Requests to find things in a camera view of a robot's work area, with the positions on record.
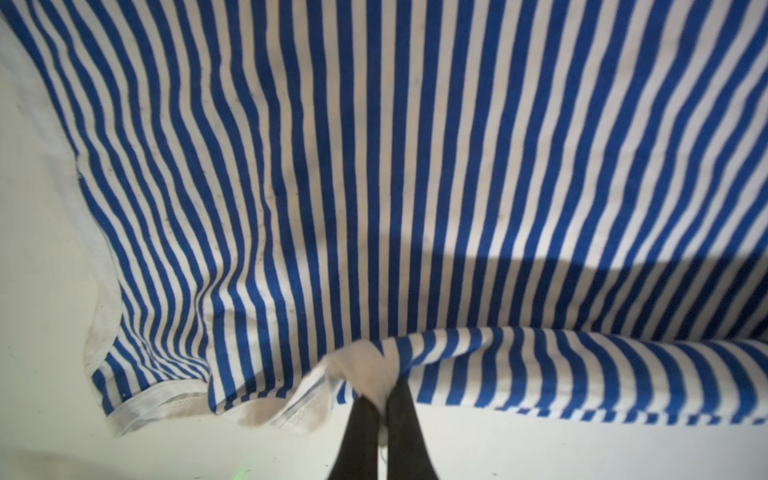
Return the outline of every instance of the white surface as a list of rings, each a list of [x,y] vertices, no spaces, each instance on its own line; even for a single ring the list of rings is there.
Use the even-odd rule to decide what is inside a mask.
[[[35,142],[0,74],[0,478],[325,478],[348,408],[309,437],[213,417],[109,435],[81,368],[96,282]],[[768,478],[767,427],[417,410],[441,478]]]

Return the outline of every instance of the blue and white striped cloth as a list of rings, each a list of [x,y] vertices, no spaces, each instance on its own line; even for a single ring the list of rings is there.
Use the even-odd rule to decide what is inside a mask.
[[[121,431],[261,422],[357,339],[420,402],[768,417],[764,0],[0,11],[114,264]]]

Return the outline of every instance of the striped fabric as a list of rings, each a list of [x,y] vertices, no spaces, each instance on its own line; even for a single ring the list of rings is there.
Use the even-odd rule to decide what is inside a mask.
[[[370,339],[420,402],[763,422],[766,7],[0,0],[114,264],[105,413],[269,415]]]

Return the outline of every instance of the rolled striped fabric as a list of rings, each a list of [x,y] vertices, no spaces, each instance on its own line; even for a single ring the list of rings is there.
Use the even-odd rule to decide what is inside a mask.
[[[102,282],[116,432],[289,418],[356,340],[419,402],[768,416],[764,0],[0,12]]]

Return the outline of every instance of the garment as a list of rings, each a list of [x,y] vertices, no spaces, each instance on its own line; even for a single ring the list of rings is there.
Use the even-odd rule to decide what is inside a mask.
[[[763,422],[767,6],[0,2],[103,283],[115,431],[296,427],[398,374],[419,402]]]

